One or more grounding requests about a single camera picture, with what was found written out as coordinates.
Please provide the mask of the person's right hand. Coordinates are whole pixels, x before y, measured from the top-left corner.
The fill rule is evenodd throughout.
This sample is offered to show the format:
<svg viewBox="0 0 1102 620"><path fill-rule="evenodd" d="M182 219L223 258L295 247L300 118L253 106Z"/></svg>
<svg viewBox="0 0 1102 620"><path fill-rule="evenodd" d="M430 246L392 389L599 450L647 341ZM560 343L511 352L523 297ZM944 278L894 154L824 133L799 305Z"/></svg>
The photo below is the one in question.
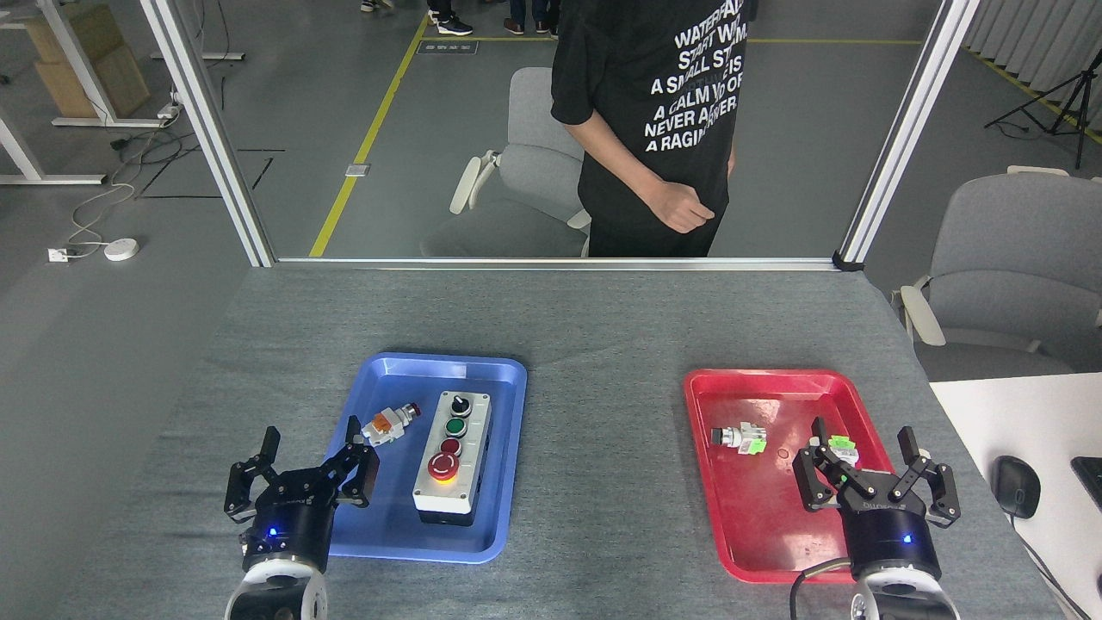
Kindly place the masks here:
<svg viewBox="0 0 1102 620"><path fill-rule="evenodd" d="M636 191L653 216L676 233L689 233L714 219L715 213L700 202L688 185L665 180L642 182Z"/></svg>

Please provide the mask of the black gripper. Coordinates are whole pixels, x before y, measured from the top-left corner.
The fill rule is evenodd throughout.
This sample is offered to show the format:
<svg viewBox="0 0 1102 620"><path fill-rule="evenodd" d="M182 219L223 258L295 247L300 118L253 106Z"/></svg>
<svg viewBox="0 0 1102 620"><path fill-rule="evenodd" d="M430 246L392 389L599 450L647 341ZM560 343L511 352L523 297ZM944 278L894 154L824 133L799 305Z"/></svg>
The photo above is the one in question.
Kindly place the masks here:
<svg viewBox="0 0 1102 620"><path fill-rule="evenodd" d="M869 472L877 494L866 499L862 475L831 446L824 418L814 418L811 431L812 437L796 452L792 463L796 486L810 512L839 499L851 577L861 580L869 573L912 567L937 579L939 561L926 521L950 527L962 514L952 467L933 463L918 446L912 427L904 426L897 439L907 470L899 479L893 474ZM932 491L928 507L910 492L920 478ZM895 501L890 498L894 488Z"/></svg>
<svg viewBox="0 0 1102 620"><path fill-rule="evenodd" d="M366 443L357 416L347 421L343 448L322 463L320 470L298 468L276 475L272 464L280 439L274 426L264 428L258 454L234 463L228 475L225 514L236 524L255 516L252 526L241 534L244 572L261 561L292 558L325 572L336 505L369 505L381 459ZM258 476L271 483L255 507L251 486Z"/></svg>

